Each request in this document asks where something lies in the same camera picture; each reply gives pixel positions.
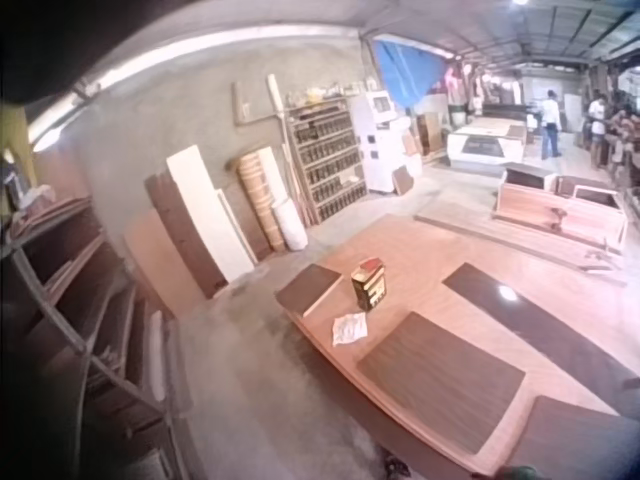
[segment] concrete floor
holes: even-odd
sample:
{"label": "concrete floor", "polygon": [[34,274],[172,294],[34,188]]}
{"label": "concrete floor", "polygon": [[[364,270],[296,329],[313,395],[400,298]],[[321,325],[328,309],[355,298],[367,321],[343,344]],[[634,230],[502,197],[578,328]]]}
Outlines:
{"label": "concrete floor", "polygon": [[[563,136],[560,173],[604,178]],[[527,163],[539,161],[531,146]],[[222,291],[175,332],[184,358],[181,416],[209,479],[380,479],[381,452],[319,387],[300,360],[309,348],[274,292],[334,246],[386,214],[412,216],[429,202],[491,206],[498,179],[425,167],[404,197],[370,196],[309,230],[303,252],[274,256]],[[632,229],[634,251],[640,250]]]}

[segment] paper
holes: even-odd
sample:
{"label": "paper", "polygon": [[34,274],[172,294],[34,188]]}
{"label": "paper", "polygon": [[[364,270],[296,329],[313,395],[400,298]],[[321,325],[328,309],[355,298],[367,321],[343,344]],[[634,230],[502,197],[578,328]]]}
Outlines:
{"label": "paper", "polygon": [[367,336],[367,317],[364,312],[345,315],[333,322],[333,346],[353,343]]}

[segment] ceiling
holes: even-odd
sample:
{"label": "ceiling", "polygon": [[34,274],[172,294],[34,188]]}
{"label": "ceiling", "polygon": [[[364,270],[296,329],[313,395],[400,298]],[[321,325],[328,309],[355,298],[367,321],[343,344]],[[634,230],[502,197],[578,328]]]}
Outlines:
{"label": "ceiling", "polygon": [[256,24],[328,23],[357,27],[364,36],[392,33],[493,68],[607,61],[640,48],[640,0],[529,0],[525,6],[512,0],[98,0],[91,9],[85,5],[92,2],[73,0],[48,2],[75,8],[66,16],[58,8],[54,17],[47,16],[47,2],[14,3],[39,4],[46,20],[26,30],[18,22],[3,33],[9,59],[3,96],[18,102],[60,93],[89,70],[176,39]]}

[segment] jeans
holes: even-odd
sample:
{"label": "jeans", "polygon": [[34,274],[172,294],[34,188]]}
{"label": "jeans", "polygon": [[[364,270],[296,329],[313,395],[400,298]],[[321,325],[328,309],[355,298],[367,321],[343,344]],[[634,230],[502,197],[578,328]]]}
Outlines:
{"label": "jeans", "polygon": [[542,159],[549,157],[549,142],[551,142],[551,155],[559,157],[558,152],[558,127],[555,123],[550,123],[542,127]]}

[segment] white machine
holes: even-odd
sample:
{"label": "white machine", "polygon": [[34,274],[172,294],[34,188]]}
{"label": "white machine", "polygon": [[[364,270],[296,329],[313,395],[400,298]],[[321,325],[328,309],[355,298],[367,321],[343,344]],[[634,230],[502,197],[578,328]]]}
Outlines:
{"label": "white machine", "polygon": [[452,167],[501,175],[504,164],[522,163],[526,143],[525,122],[479,117],[449,134],[447,154]]}
{"label": "white machine", "polygon": [[406,155],[402,141],[411,120],[398,116],[386,91],[351,97],[349,110],[363,155],[362,168],[369,190],[393,192],[393,172],[402,166],[406,166],[413,177],[422,175],[420,154]]}

